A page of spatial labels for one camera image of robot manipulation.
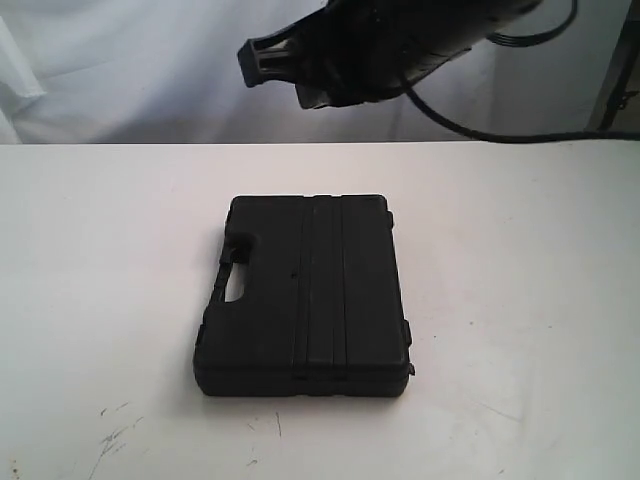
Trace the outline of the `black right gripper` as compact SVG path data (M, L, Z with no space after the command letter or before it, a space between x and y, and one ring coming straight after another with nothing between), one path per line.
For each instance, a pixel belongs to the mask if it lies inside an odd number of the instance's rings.
M402 94L469 52L478 42L535 10L538 1L330 1L327 19L302 19L248 39L237 53L248 88L295 85L303 110L345 108ZM326 67L328 35L335 63Z

